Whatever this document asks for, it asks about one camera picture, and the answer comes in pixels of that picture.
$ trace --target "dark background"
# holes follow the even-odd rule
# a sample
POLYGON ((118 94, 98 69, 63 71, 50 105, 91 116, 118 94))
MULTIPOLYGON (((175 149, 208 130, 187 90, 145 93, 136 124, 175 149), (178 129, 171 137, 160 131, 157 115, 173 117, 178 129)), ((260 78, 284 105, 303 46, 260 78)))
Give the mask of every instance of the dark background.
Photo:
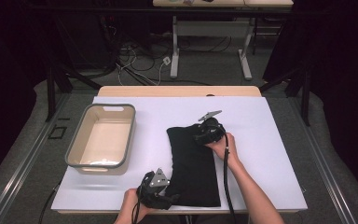
MULTIPOLYGON (((116 3, 131 7, 136 2, 141 4, 137 7, 150 7, 150 1, 124 2, 116 3)), ((293 6, 294 12, 327 9, 337 13, 332 20, 289 20, 285 24, 264 79, 273 80, 303 62, 311 62, 311 90, 324 102, 332 143, 358 179, 358 2, 296 0, 293 6)), ((47 44, 60 61, 74 68, 90 68, 106 67, 114 60, 111 45, 101 41, 99 17, 62 16, 64 26, 47 15, 34 18, 40 22, 47 44), (76 26, 79 20, 88 22, 76 26), (73 40, 65 38, 65 29, 74 34, 73 40), (82 44, 84 39, 88 39, 86 46, 82 44)), ((133 38, 146 48, 148 33, 165 32, 171 24, 169 18, 136 16, 116 18, 114 22, 123 27, 121 37, 133 38)), ((47 62, 30 30, 16 1, 0 1, 0 162, 31 114, 36 97, 33 87, 46 79, 47 62)))

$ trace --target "table leg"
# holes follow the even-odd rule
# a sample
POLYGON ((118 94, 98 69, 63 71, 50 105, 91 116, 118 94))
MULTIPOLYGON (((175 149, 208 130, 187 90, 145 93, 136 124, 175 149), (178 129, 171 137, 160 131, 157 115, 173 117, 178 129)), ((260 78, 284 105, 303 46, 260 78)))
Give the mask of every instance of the table leg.
POLYGON ((249 21, 248 26, 246 27, 245 39, 243 41, 243 49, 238 50, 240 55, 241 65, 242 65, 242 72, 246 80, 252 80, 251 69, 249 68, 248 60, 246 58, 246 50, 248 49, 249 42, 251 41, 252 38, 252 33, 250 31, 251 31, 251 23, 249 21))
POLYGON ((172 37, 173 37, 173 53, 171 62, 171 78, 178 77, 178 64, 179 64, 179 48, 178 48, 178 32, 177 32, 176 17, 172 18, 172 37))
POLYGON ((179 222, 180 224, 195 224, 198 217, 198 215, 179 215, 179 222))

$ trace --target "white table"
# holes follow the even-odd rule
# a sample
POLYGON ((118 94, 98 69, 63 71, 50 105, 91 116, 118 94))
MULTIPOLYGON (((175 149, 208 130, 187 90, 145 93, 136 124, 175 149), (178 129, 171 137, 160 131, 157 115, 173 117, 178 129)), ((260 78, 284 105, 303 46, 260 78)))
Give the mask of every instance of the white table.
MULTIPOLYGON (((198 88, 198 92, 203 90, 202 87, 172 87, 173 94, 178 88, 182 91, 192 88, 198 88)), ((224 89, 229 90, 229 87, 217 89, 217 92, 224 92, 224 89)), ((216 118, 226 130, 236 136, 241 160, 277 209, 280 212, 307 209, 275 121, 263 97, 100 96, 94 99, 94 103, 126 103, 135 106, 136 128, 128 171, 124 175, 82 175, 74 168, 68 167, 51 206, 52 210, 61 213, 117 213, 125 190, 137 188, 145 173, 162 168, 166 176, 171 177, 172 154, 166 130, 174 126, 189 126, 196 123, 206 112, 220 109, 223 112, 216 118)), ((216 157, 214 159, 221 207, 172 206, 170 210, 160 210, 156 214, 229 213, 223 186, 223 163, 216 157)), ((246 212, 246 205, 231 173, 228 173, 228 185, 234 209, 237 212, 246 212)))
MULTIPOLYGON (((211 3, 195 0, 191 7, 291 7, 292 0, 213 0, 211 3)), ((183 4, 183 0, 154 0, 155 7, 190 7, 183 4)), ((171 64, 171 78, 178 76, 179 48, 177 37, 187 36, 231 36, 243 37, 243 47, 238 50, 242 72, 246 80, 252 79, 251 70, 246 58, 246 50, 252 38, 249 21, 178 21, 172 18, 173 53, 171 64)))

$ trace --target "gray carpet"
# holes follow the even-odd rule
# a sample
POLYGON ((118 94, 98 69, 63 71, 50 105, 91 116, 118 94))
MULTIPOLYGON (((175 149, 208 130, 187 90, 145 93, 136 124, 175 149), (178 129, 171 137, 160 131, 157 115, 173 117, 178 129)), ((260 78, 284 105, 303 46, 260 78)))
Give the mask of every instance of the gray carpet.
MULTIPOLYGON (((186 49, 207 50, 214 48, 222 38, 186 38, 181 39, 181 46, 186 49)), ((179 77, 176 80, 169 78, 170 68, 163 67, 161 85, 256 85, 261 86, 261 79, 269 55, 273 48, 274 40, 271 37, 260 37, 256 55, 248 54, 254 79, 243 79, 237 49, 241 47, 241 40, 233 39, 227 49, 222 52, 192 52, 181 51, 179 62, 179 77)), ((224 49, 228 44, 222 43, 218 47, 224 49)), ((159 42, 154 46, 153 53, 158 55, 153 61, 137 50, 139 60, 133 66, 139 70, 151 67, 147 71, 139 71, 145 76, 158 78, 158 69, 165 56, 171 56, 170 42, 159 42)), ((123 63, 126 63, 126 52, 123 52, 123 63)), ((84 74, 94 74, 98 70, 85 71, 84 74)), ((121 76, 124 85, 140 85, 126 73, 121 76)), ((108 76, 94 79, 101 85, 120 85, 117 70, 108 76)), ((63 99, 62 110, 50 123, 45 122, 47 117, 46 83, 41 83, 35 90, 38 93, 37 104, 28 123, 22 130, 18 140, 10 150, 0 167, 0 223, 37 223, 42 208, 57 183, 63 177, 66 169, 64 153, 69 145, 75 127, 79 122, 84 108, 91 103, 96 91, 83 83, 73 79, 74 92, 69 95, 57 92, 57 96, 63 99), (62 139, 48 139, 48 134, 55 127, 66 127, 62 139), (40 150, 34 155, 34 163, 30 164, 29 173, 21 179, 19 191, 13 192, 11 197, 5 195, 5 187, 11 183, 10 178, 21 166, 24 158, 29 157, 29 151, 40 144, 40 150)), ((329 141, 329 133, 324 120, 323 104, 312 95, 310 99, 310 123, 308 129, 304 129, 301 120, 298 119, 298 111, 294 105, 297 99, 288 99, 282 93, 285 84, 274 87, 264 95, 268 98, 273 116, 276 120, 283 143, 287 149, 289 159, 293 164, 297 179, 304 189, 309 209, 295 214, 283 214, 286 223, 343 223, 342 218, 331 198, 331 192, 326 188, 325 180, 322 179, 317 162, 312 154, 307 133, 311 131, 317 140, 320 150, 323 152, 329 167, 339 184, 342 194, 358 223, 358 183, 339 159, 329 141)), ((49 210, 44 214, 43 223, 112 223, 113 215, 61 215, 49 210)), ((148 217, 144 223, 178 223, 177 217, 148 217)), ((199 223, 229 223, 227 216, 201 216, 199 223)))

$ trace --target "black cloth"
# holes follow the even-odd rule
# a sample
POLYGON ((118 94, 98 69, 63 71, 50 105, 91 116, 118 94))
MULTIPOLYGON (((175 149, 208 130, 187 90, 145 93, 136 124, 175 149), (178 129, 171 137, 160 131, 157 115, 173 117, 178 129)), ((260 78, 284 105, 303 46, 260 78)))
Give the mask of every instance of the black cloth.
POLYGON ((172 177, 165 195, 180 194, 175 205, 220 206, 213 152, 193 139, 200 134, 198 124, 173 127, 167 134, 172 147, 172 177))

